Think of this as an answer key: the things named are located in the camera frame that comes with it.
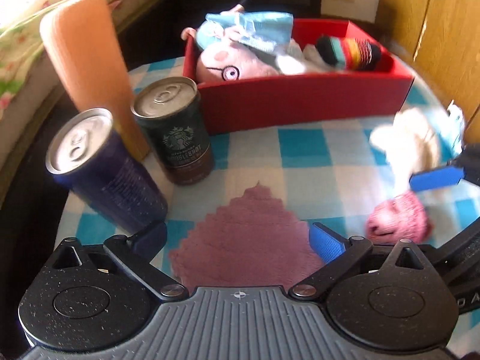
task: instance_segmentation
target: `striped sock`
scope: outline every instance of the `striped sock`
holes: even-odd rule
[[[372,71],[380,60],[380,48],[368,40],[322,35],[315,46],[323,60],[349,71]]]

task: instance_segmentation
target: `open red box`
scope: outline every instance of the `open red box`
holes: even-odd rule
[[[349,21],[294,20],[292,38],[302,49],[306,44],[315,44],[321,35],[375,42]],[[318,120],[392,115],[400,110],[413,77],[379,46],[382,57],[372,72],[280,75],[199,84],[207,130],[213,135]],[[189,37],[183,75],[195,81],[198,55],[195,41]]]

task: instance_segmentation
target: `cream stuffed animal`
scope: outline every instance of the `cream stuffed animal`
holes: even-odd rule
[[[393,125],[375,128],[370,144],[385,152],[395,176],[396,195],[410,189],[413,173],[435,168],[440,163],[438,138],[418,108],[398,112]]]

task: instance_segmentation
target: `mermaid logo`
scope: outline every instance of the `mermaid logo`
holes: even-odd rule
[[[163,136],[163,144],[171,150],[186,149],[194,138],[194,131],[190,128],[174,127],[168,135]]]

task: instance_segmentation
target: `table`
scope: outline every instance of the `table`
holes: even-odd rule
[[[130,72],[135,92],[167,76],[182,75],[183,58],[143,65]],[[424,81],[416,76],[405,107],[418,107],[440,131],[444,108]],[[288,210],[309,223],[322,222],[345,237],[364,234],[374,207],[394,196],[393,174],[385,156],[368,143],[371,131],[388,117],[331,120],[239,131],[211,137],[215,158],[212,174],[187,187],[167,181],[152,154],[145,166],[169,203],[169,240],[152,264],[171,275],[165,257],[178,247],[195,223],[258,182],[269,186]],[[442,161],[452,157],[442,141]],[[434,224],[429,243],[440,246],[478,218],[480,188],[459,185],[419,194]],[[99,244],[121,228],[69,194],[59,224],[57,244],[75,236],[83,244]],[[458,356],[480,351],[480,310],[460,316],[449,348]]]

